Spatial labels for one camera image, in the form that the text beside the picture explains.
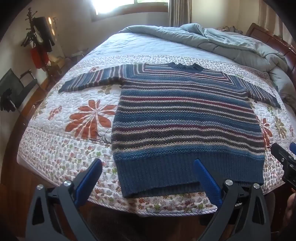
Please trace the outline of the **person right hand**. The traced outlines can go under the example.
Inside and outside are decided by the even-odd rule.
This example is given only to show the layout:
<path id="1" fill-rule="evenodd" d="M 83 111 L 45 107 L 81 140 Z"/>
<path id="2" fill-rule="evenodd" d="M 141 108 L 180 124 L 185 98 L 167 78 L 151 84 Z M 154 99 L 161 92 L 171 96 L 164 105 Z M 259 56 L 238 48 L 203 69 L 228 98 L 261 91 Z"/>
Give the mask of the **person right hand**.
<path id="1" fill-rule="evenodd" d="M 293 204 L 294 204 L 294 200 L 295 200 L 295 190 L 292 189 L 293 194 L 289 196 L 288 200 L 287 200 L 287 207 L 285 209 L 285 216 L 283 219 L 283 226 L 286 227 L 292 217 L 293 214 Z"/>

